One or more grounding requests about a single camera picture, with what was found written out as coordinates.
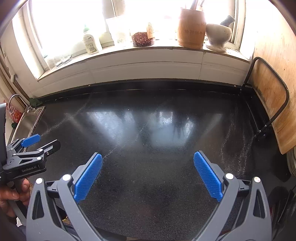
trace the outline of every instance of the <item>human hand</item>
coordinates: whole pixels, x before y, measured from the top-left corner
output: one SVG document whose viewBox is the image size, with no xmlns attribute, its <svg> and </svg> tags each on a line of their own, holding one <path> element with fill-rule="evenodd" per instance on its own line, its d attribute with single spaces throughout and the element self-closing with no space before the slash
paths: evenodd
<svg viewBox="0 0 296 241">
<path fill-rule="evenodd" d="M 17 193 L 16 190 L 12 190 L 8 186 L 0 187 L 0 208 L 9 217 L 16 217 L 12 207 L 8 204 L 7 200 L 20 200 L 25 206 L 29 205 L 30 200 L 30 182 L 28 179 L 24 179 L 22 182 L 22 192 Z"/>
</svg>

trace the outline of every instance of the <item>bottle label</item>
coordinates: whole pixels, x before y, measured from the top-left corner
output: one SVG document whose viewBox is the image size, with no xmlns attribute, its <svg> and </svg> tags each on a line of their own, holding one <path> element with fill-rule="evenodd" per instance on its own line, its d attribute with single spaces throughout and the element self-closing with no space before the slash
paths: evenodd
<svg viewBox="0 0 296 241">
<path fill-rule="evenodd" d="M 149 39 L 154 37 L 154 28 L 151 23 L 148 23 L 148 26 L 147 26 L 147 36 Z"/>
<path fill-rule="evenodd" d="M 94 43 L 94 39 L 91 35 L 83 37 L 83 43 L 85 45 L 87 53 L 94 53 L 98 51 L 96 48 L 96 44 Z"/>
</svg>

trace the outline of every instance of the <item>window sill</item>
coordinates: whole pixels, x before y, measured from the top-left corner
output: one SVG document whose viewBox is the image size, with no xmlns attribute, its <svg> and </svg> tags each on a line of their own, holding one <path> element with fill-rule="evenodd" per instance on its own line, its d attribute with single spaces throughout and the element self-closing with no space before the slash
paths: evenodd
<svg viewBox="0 0 296 241">
<path fill-rule="evenodd" d="M 202 49 L 188 49 L 185 47 L 182 47 L 180 45 L 178 45 L 177 40 L 173 40 L 173 39 L 169 39 L 169 40 L 156 40 L 155 44 L 149 47 L 133 47 L 132 43 L 130 43 L 130 46 L 126 46 L 124 48 L 122 47 L 117 47 L 117 46 L 110 46 L 110 47 L 106 47 L 103 48 L 103 50 L 101 52 L 89 55 L 87 53 L 81 54 L 79 56 L 74 57 L 70 62 L 58 67 L 58 68 L 53 68 L 52 70 L 47 70 L 45 71 L 40 78 L 37 80 L 38 82 L 40 80 L 42 80 L 43 78 L 45 78 L 46 76 L 49 76 L 51 74 L 53 74 L 56 71 L 59 71 L 63 68 L 66 68 L 67 66 L 70 66 L 72 64 L 75 64 L 77 62 L 80 61 L 84 61 L 84 60 L 89 60 L 92 58 L 96 58 L 98 56 L 104 56 L 104 55 L 108 55 L 108 54 L 112 54 L 112 53 L 118 53 L 118 52 L 126 52 L 126 51 L 134 51 L 134 50 L 143 50 L 143 49 L 184 49 L 184 50 L 192 50 L 192 51 L 201 51 L 201 52 L 207 52 L 207 53 L 213 53 L 213 54 L 218 54 L 218 55 L 223 55 L 223 56 L 228 56 L 234 59 L 238 59 L 241 60 L 243 62 L 249 63 L 250 61 L 245 58 L 240 52 L 234 50 L 234 49 L 228 49 L 226 50 L 226 53 L 219 53 L 219 52 L 215 52 L 212 51 L 210 49 L 208 49 L 205 44 L 203 46 Z"/>
</svg>

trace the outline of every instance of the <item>jar of red peppercorns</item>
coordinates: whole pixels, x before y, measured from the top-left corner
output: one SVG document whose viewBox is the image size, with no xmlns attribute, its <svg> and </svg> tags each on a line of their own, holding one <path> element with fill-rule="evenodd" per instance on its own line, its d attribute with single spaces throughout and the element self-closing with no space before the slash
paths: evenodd
<svg viewBox="0 0 296 241">
<path fill-rule="evenodd" d="M 154 29 L 151 22 L 139 18 L 133 21 L 130 31 L 134 47 L 147 47 L 154 44 Z"/>
</svg>

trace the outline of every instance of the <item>dried red spice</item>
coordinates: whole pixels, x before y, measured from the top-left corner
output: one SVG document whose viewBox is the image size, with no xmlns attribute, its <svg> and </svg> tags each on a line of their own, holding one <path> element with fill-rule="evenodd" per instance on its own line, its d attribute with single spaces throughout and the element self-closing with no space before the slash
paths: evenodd
<svg viewBox="0 0 296 241">
<path fill-rule="evenodd" d="M 147 47 L 154 44 L 155 38 L 148 38 L 147 32 L 137 32 L 131 36 L 134 47 Z"/>
</svg>

